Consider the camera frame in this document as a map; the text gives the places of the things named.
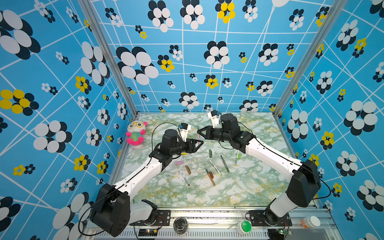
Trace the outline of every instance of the brown marker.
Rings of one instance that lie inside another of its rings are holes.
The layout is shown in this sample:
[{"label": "brown marker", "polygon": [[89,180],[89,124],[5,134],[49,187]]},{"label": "brown marker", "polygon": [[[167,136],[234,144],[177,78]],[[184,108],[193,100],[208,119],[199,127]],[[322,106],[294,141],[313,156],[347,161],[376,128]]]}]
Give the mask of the brown marker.
[{"label": "brown marker", "polygon": [[205,169],[205,170],[207,171],[208,177],[209,177],[209,179],[211,180],[212,184],[213,184],[214,186],[216,186],[216,184],[215,184],[214,180],[212,179],[211,175],[209,174],[208,170],[207,170],[207,169]]},{"label": "brown marker", "polygon": [[191,170],[189,170],[189,167],[186,165],[185,168],[187,169],[188,174],[191,174]]}]

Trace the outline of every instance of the white lid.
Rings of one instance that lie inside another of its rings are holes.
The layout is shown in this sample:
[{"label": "white lid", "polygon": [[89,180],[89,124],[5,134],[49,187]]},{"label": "white lid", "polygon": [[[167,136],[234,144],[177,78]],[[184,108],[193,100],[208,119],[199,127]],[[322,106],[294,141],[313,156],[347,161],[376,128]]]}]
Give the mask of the white lid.
[{"label": "white lid", "polygon": [[315,227],[320,226],[320,220],[316,216],[311,216],[309,218],[309,222],[314,225]]}]

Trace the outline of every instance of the pink and white stuffed animal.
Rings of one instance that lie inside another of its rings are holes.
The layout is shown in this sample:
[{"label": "pink and white stuffed animal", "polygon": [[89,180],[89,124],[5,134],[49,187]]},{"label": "pink and white stuffed animal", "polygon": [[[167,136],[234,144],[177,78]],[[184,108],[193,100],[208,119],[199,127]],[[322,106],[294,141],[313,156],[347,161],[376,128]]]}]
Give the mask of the pink and white stuffed animal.
[{"label": "pink and white stuffed animal", "polygon": [[127,130],[127,142],[131,145],[139,145],[144,142],[144,137],[142,135],[145,134],[147,122],[134,121],[129,124]]}]

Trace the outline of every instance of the green and white marble surface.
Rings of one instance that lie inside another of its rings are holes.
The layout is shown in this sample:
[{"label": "green and white marble surface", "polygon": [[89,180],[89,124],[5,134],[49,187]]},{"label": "green and white marble surface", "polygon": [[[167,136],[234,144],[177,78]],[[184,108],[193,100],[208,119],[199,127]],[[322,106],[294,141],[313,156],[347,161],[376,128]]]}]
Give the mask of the green and white marble surface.
[{"label": "green and white marble surface", "polygon": [[[272,116],[272,113],[233,113],[239,122],[245,124],[262,141],[271,147],[291,156],[283,136]],[[151,150],[151,135],[153,129],[163,122],[179,125],[182,122],[192,125],[188,138],[197,139],[197,129],[212,125],[206,113],[140,113],[139,121],[148,122],[144,142],[131,146],[125,161],[120,179],[128,176],[147,159]],[[162,139],[164,131],[176,129],[171,124],[163,124],[153,135],[155,146]],[[159,207],[197,207],[197,206],[266,206],[271,200],[283,193],[288,187],[288,181],[277,171],[247,154],[242,154],[235,167],[237,150],[222,148],[217,141],[205,140],[203,146],[194,153],[182,155],[173,160],[159,175],[152,178],[135,196],[135,202],[147,199]],[[223,147],[232,148],[229,143]],[[215,170],[209,162],[209,149],[212,150],[211,161],[223,174]],[[229,173],[224,167],[220,155],[226,161]],[[175,165],[176,161],[184,164]],[[185,169],[188,165],[191,174]],[[180,168],[190,187],[186,184],[177,168]],[[216,186],[208,178],[205,169],[212,171]]]}]

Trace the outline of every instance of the blue wall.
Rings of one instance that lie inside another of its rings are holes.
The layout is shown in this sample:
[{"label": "blue wall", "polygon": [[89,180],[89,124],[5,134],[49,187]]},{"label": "blue wall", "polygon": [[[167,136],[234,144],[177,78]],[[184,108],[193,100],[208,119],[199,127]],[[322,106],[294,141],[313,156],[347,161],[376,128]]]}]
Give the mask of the blue wall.
[{"label": "blue wall", "polygon": [[78,2],[42,2],[0,6],[2,240],[77,239],[79,212],[109,181],[131,118],[117,115],[126,101]]},{"label": "blue wall", "polygon": [[[139,111],[274,110],[290,80],[288,69],[298,66],[333,4],[333,0],[219,2],[223,1],[92,2]],[[121,57],[121,47],[134,53],[142,48],[153,66],[144,61],[144,54],[136,57],[139,63],[128,53]],[[172,62],[164,65],[164,57]],[[257,104],[244,107],[250,101]]]},{"label": "blue wall", "polygon": [[348,1],[279,115],[297,156],[330,186],[320,202],[344,239],[384,236],[383,13],[382,3]]}]

